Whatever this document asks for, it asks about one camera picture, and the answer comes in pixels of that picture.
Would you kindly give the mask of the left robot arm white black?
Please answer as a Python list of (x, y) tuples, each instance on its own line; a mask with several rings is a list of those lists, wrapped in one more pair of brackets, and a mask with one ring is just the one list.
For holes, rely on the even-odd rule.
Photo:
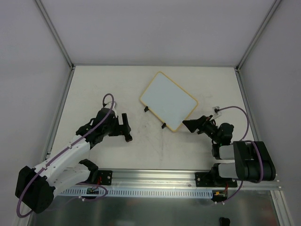
[(132, 141), (131, 128), (126, 113), (122, 113), (122, 123), (114, 108), (104, 106), (96, 117), (81, 126), (68, 145), (33, 168), (23, 167), (18, 174), (15, 196), (33, 212), (45, 211), (55, 197), (76, 184), (98, 185), (98, 166), (83, 155), (88, 153), (106, 136), (124, 136)]

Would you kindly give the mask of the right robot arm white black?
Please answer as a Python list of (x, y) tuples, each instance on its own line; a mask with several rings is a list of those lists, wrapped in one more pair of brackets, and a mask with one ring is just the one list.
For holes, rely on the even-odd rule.
[(232, 141), (234, 126), (222, 123), (217, 126), (212, 116), (184, 120), (191, 132), (206, 134), (212, 141), (212, 155), (218, 160), (210, 171), (195, 173), (197, 186), (236, 187), (237, 181), (260, 183), (273, 181), (276, 168), (262, 141)]

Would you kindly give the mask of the black whiteboard eraser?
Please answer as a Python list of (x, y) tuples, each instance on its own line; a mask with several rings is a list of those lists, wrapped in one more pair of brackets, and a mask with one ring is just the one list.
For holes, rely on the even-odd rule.
[(133, 138), (132, 138), (131, 135), (126, 135), (126, 136), (125, 136), (125, 141), (126, 141), (126, 142), (130, 142), (130, 141), (132, 141), (132, 140), (133, 140)]

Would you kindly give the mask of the yellow framed whiteboard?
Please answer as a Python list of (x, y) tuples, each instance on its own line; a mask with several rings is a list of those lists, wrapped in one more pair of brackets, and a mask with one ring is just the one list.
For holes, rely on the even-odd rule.
[(176, 132), (198, 106), (195, 97), (162, 72), (155, 74), (140, 101), (172, 132)]

